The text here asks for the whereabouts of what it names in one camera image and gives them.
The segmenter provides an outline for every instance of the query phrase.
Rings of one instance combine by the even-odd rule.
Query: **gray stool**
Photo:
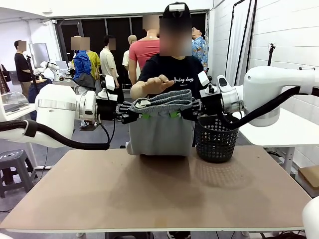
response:
[[[28,158],[28,155],[23,149],[13,150],[0,154],[0,170],[3,177],[0,176],[0,197],[4,198],[4,192],[12,189],[24,187],[26,192],[33,188],[33,179],[37,178],[36,172]],[[18,174],[21,182],[14,183],[13,175]]]

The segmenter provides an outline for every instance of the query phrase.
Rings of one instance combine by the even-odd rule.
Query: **man in black shirt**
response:
[[[176,20],[172,14],[167,6],[161,19],[164,24],[160,25],[160,53],[146,61],[137,83],[132,86],[131,97],[134,100],[184,89],[190,89],[192,96],[198,99],[199,91],[203,89],[198,78],[198,74],[204,70],[203,65],[191,54],[185,56],[184,53],[183,56],[182,53],[187,45],[185,41],[189,41],[191,52],[191,24],[181,24],[190,19],[189,9],[185,4],[180,20]]]
[[[26,49],[24,49],[25,47],[22,45],[19,46],[19,41],[15,41],[14,46],[16,48],[16,54],[14,55],[16,74],[21,84],[22,94],[28,98],[32,78],[28,62],[23,55]]]

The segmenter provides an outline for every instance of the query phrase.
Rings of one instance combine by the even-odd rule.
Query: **green clip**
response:
[[[179,112],[176,111],[176,112],[170,113],[169,115],[171,118],[176,118],[176,117],[179,117]]]
[[[148,114],[142,114],[142,118],[144,118],[144,119],[148,119],[150,117],[150,115],[148,115]]]

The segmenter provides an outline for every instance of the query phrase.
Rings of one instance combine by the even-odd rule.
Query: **person's hand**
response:
[[[95,72],[95,79],[100,79],[100,73],[99,72]]]
[[[165,75],[160,75],[159,77],[149,78],[148,81],[142,85],[142,90],[145,95],[157,95],[174,85],[174,83],[174,81],[170,81]]]

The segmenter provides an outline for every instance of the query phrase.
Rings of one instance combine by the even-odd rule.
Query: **black t-shirt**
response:
[[[29,65],[25,57],[20,53],[16,53],[14,55],[14,61],[15,61],[15,68],[16,68],[16,74],[18,76],[18,80],[20,82],[31,81],[32,80],[31,74],[24,72],[24,70],[29,70]]]
[[[146,61],[139,81],[146,82],[149,78],[165,75],[175,83],[163,93],[190,89],[195,99],[200,98],[199,91],[204,89],[198,74],[204,70],[201,62],[194,56],[186,56],[183,60],[177,60],[170,56],[156,54]]]

